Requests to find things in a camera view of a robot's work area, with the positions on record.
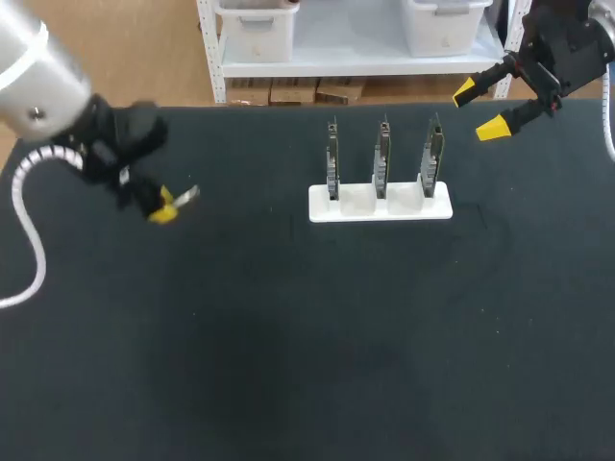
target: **white stand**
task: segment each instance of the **white stand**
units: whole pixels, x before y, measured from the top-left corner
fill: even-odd
[[[435,194],[428,199],[417,182],[391,182],[386,199],[376,198],[372,183],[341,184],[339,200],[329,200],[326,184],[309,188],[309,220],[312,223],[341,223],[353,221],[420,221],[451,219],[453,206],[449,189],[439,182]]]

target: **shelf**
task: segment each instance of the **shelf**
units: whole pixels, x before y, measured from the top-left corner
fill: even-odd
[[[237,62],[229,54],[225,77],[330,77],[473,73],[499,62],[504,49],[483,18],[469,55],[413,58],[399,0],[303,0],[291,62]]]

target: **wooden floor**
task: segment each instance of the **wooden floor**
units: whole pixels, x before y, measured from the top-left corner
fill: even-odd
[[[195,0],[24,0],[76,56],[95,91],[114,105],[211,106],[209,72]],[[464,76],[374,78],[363,104],[450,101]],[[580,97],[599,97],[593,83]],[[511,97],[531,97],[515,83]],[[0,125],[0,166],[14,136]]]

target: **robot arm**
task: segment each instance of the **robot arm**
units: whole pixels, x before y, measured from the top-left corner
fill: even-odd
[[[109,186],[122,206],[135,200],[153,222],[171,221],[198,194],[193,187],[174,200],[133,167],[166,141],[156,105],[115,109],[93,94],[87,76],[45,24],[15,0],[0,0],[0,44],[0,120],[18,136],[50,139],[78,152],[87,182]]]
[[[515,135],[542,113],[554,116],[564,97],[604,75],[615,61],[615,0],[593,0],[584,22],[541,7],[523,23],[519,52],[507,53],[503,63],[470,77],[453,98],[462,107],[508,74],[522,78],[536,93],[535,100],[505,110],[479,127],[481,141]]]

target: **black tablecloth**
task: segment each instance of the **black tablecloth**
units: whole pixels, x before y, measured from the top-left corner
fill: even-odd
[[[156,227],[62,165],[25,200],[40,293],[0,311],[2,460],[615,458],[615,166],[598,102],[501,142],[504,106],[168,109],[142,168],[203,195]],[[450,222],[312,225],[336,115],[344,182],[388,117],[412,181],[429,118]],[[0,179],[0,292],[34,273]]]

